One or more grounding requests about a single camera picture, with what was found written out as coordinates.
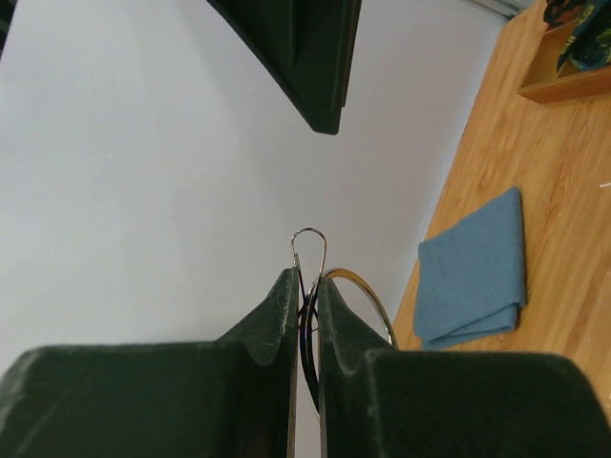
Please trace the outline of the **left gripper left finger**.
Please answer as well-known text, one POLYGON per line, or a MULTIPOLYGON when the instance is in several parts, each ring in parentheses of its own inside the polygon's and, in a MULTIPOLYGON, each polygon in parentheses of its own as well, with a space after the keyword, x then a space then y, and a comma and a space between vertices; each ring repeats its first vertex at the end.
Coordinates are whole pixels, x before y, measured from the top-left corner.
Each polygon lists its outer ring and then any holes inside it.
POLYGON ((1 380, 5 457, 290 457, 299 281, 209 342, 52 345, 1 380))

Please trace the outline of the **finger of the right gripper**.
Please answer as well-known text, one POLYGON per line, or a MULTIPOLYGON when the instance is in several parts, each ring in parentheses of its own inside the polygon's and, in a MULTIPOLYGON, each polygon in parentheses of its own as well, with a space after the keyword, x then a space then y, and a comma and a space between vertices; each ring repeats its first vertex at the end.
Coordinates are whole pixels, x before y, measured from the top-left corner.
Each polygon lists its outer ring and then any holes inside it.
POLYGON ((362 3, 219 0, 210 5, 263 64, 311 130, 337 135, 362 3))

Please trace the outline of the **silver metal keyring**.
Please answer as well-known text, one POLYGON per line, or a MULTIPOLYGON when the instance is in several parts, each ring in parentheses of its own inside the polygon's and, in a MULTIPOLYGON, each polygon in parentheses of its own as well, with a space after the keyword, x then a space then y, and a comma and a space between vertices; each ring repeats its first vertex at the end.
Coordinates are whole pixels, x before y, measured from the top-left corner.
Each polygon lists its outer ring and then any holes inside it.
POLYGON ((305 376, 307 389, 316 411, 317 420, 320 420, 320 383, 318 369, 314 361, 314 332, 317 331, 317 328, 314 327, 313 321, 318 319, 319 316, 317 301, 319 297, 319 286, 321 280, 325 278, 339 278, 348 280, 352 284, 356 285, 369 299, 369 302, 383 324, 387 342, 397 348, 398 341, 390 322, 390 317, 387 314, 384 305, 380 301, 378 295, 374 292, 373 288, 360 275, 346 268, 325 269, 327 260, 327 238, 320 230, 313 227, 305 227, 298 230, 291 237, 290 246, 293 264, 298 273, 299 285, 303 300, 302 306, 298 309, 300 361, 302 371, 305 376), (319 273, 308 289, 305 288, 300 257, 295 247, 296 239, 303 233, 316 234, 323 242, 323 255, 319 273))

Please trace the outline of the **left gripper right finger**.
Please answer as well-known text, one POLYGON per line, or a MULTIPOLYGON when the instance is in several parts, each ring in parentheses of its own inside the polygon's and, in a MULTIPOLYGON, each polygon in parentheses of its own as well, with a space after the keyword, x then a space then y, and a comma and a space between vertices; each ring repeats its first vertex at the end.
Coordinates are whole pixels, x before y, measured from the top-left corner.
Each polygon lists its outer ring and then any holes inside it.
POLYGON ((402 351, 319 286, 325 457, 606 457, 585 375, 553 354, 402 351))

